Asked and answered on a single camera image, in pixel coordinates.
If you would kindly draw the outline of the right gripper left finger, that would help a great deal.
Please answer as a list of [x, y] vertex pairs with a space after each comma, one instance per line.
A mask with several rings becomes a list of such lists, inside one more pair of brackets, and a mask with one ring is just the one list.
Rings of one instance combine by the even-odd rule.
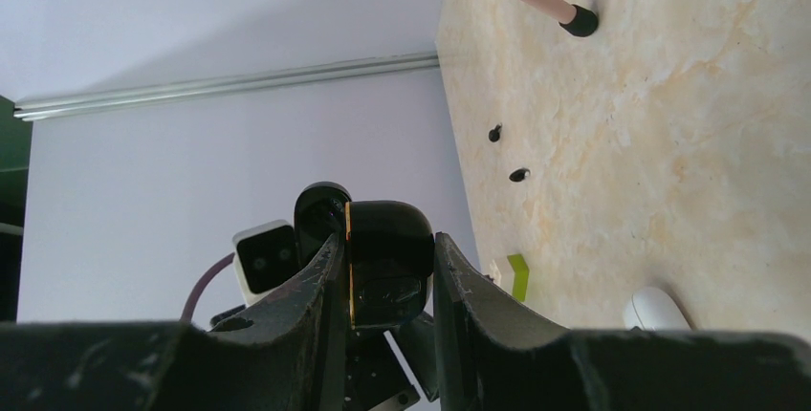
[[5, 410], [340, 410], [344, 243], [205, 332], [182, 321], [5, 324]]

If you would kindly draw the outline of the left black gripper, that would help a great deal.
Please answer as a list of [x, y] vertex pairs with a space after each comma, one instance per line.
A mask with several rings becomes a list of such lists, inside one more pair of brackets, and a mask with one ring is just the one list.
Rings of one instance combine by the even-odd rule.
[[257, 303], [209, 335], [211, 410], [406, 410], [438, 396], [422, 372], [411, 383], [383, 331], [350, 330], [336, 303]]

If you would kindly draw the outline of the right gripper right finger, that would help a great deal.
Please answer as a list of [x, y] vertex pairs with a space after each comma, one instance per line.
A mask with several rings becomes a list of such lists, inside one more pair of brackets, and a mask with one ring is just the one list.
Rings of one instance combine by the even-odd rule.
[[776, 333], [567, 329], [435, 237], [445, 410], [806, 410], [810, 347]]

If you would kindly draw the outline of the black earbud charging case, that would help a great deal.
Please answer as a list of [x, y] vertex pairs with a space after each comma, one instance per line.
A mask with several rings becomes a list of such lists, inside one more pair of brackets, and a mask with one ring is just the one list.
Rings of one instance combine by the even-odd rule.
[[430, 222], [417, 207], [354, 201], [342, 185], [318, 182], [296, 199], [294, 232], [302, 267], [329, 237], [343, 244], [354, 330], [391, 329], [424, 311], [435, 241]]

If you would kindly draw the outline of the white earbud charging case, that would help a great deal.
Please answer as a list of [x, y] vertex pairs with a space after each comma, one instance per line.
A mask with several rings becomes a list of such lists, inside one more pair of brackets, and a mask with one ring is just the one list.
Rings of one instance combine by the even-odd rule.
[[689, 331], [691, 325], [675, 301], [663, 290], [644, 287], [631, 295], [623, 311], [628, 330]]

